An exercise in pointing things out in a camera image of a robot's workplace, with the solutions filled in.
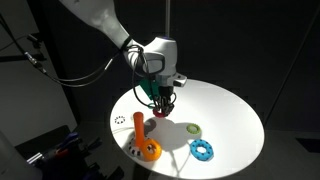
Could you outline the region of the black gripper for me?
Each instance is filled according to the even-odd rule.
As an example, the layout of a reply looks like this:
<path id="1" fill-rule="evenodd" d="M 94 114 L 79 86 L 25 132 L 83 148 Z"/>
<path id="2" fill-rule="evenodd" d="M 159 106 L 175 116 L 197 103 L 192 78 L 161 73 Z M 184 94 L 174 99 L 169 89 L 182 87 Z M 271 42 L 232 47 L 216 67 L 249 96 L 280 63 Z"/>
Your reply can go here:
<path id="1" fill-rule="evenodd" d="M 174 109 L 175 99 L 171 99 L 171 96 L 176 96 L 174 88 L 172 86 L 159 87 L 159 96 L 157 97 L 157 105 L 153 109 L 155 116 L 168 116 Z"/>

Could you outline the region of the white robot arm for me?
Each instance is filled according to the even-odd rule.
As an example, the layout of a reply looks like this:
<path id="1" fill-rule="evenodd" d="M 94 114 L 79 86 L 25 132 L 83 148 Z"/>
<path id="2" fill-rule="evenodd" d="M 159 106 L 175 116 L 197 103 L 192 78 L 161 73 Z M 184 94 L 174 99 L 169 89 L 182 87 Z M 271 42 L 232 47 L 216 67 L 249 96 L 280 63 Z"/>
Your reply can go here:
<path id="1" fill-rule="evenodd" d="M 106 35 L 124 55 L 135 76 L 146 81 L 144 90 L 154 105 L 148 105 L 157 117 L 167 117 L 174 109 L 174 87 L 179 86 L 176 70 L 177 43 L 167 37 L 155 37 L 149 44 L 136 42 L 117 18 L 114 0 L 59 0 L 80 21 Z"/>

